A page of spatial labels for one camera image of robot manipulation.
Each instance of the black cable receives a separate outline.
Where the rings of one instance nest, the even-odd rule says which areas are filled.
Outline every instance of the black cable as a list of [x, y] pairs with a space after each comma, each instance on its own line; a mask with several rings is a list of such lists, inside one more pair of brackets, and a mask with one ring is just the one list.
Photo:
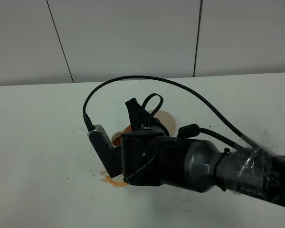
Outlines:
[[228, 146], [238, 150], [238, 151], [247, 151], [246, 148], [242, 147], [241, 145], [237, 144], [236, 142], [226, 138], [225, 136], [219, 134], [219, 133], [216, 133], [212, 130], [209, 130], [209, 129], [206, 129], [206, 128], [198, 128], [197, 129], [198, 132], [200, 133], [203, 133], [203, 134], [207, 134], [207, 135], [210, 135], [212, 136], [213, 138], [216, 138], [218, 140], [220, 140], [221, 142], [227, 144]]
[[207, 105], [213, 112], [215, 115], [218, 116], [218, 118], [227, 126], [229, 127], [237, 136], [242, 137], [243, 133], [237, 129], [235, 126], [233, 126], [209, 101], [207, 101], [204, 97], [202, 97], [199, 93], [195, 92], [194, 90], [179, 84], [177, 82], [173, 82], [164, 78], [160, 78], [160, 77], [152, 77], [152, 76], [123, 76], [123, 77], [117, 77], [111, 80], [108, 80], [102, 84], [100, 84], [99, 86], [97, 86], [90, 94], [89, 96], [86, 98], [84, 106], [83, 106], [83, 116], [84, 116], [84, 121], [85, 124], [88, 128], [88, 131], [91, 131], [94, 129], [91, 120], [89, 119], [89, 117], [86, 114], [86, 106], [87, 103], [89, 102], [90, 98], [92, 97], [92, 95], [101, 87], [112, 83], [112, 82], [116, 82], [116, 81], [120, 81], [120, 80], [125, 80], [125, 79], [149, 79], [149, 80], [156, 80], [156, 81], [161, 81], [161, 82], [165, 82], [171, 85], [175, 85], [179, 88], [182, 88], [186, 91], [188, 91], [189, 93], [192, 93], [193, 95], [195, 95], [198, 99], [200, 99], [205, 105]]
[[151, 122], [151, 119], [152, 117], [158, 112], [158, 110], [161, 108], [162, 104], [163, 104], [163, 97], [159, 94], [150, 94], [146, 99], [145, 101], [143, 102], [142, 104], [142, 108], [145, 109], [146, 108], [146, 105], [148, 104], [148, 102], [150, 101], [150, 99], [154, 96], [158, 96], [160, 98], [160, 102], [159, 104], [156, 106], [156, 108], [151, 112], [150, 116], [146, 119], [146, 122], [147, 122], [147, 125], [146, 127], [149, 126], [150, 122]]

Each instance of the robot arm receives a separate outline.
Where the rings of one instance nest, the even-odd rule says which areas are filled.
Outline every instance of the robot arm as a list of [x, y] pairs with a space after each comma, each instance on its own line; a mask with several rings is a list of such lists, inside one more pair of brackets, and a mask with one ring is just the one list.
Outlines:
[[122, 135], [118, 147], [113, 147], [102, 126], [92, 125], [84, 114], [89, 139], [111, 178], [122, 174], [131, 185], [168, 184], [197, 192], [218, 186], [285, 207], [285, 156], [274, 155], [244, 135], [249, 148], [219, 135], [237, 150], [219, 152], [210, 141], [187, 139], [200, 133], [195, 124], [170, 137], [145, 105], [135, 98], [126, 102], [132, 131]]

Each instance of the white table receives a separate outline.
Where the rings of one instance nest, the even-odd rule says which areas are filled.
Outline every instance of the white table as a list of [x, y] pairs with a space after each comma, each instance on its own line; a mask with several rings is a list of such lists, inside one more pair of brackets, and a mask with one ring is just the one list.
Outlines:
[[[175, 81], [202, 94], [252, 138], [262, 140], [266, 130], [272, 149], [285, 154], [285, 73]], [[0, 87], [0, 228], [285, 227], [285, 208], [217, 187], [202, 194], [100, 181], [103, 166], [82, 119], [83, 102], [99, 84]], [[125, 101], [141, 103], [153, 92], [163, 96], [161, 109], [178, 127], [197, 123], [238, 139], [197, 98], [157, 81], [110, 84], [87, 112], [111, 137], [129, 124]]]

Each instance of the white wall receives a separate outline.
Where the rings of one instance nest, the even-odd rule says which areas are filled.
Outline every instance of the white wall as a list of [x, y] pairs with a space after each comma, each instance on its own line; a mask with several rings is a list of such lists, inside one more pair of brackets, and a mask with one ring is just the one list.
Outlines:
[[72, 82], [46, 0], [0, 0], [0, 85]]
[[49, 0], [75, 82], [191, 77], [200, 0]]
[[285, 0], [204, 0], [196, 76], [285, 72]]

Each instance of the cable connector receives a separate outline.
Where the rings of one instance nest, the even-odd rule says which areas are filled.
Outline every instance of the cable connector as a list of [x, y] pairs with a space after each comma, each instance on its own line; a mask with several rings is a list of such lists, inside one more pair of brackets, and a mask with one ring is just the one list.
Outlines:
[[87, 130], [88, 130], [89, 132], [95, 130], [95, 127], [93, 126], [93, 124], [92, 124], [92, 122], [91, 122], [89, 116], [88, 116], [87, 114], [84, 114], [83, 117], [84, 117], [84, 122], [85, 122], [85, 124], [86, 124]]
[[181, 127], [178, 131], [178, 138], [191, 138], [200, 134], [200, 127], [197, 124], [190, 124], [188, 126]]

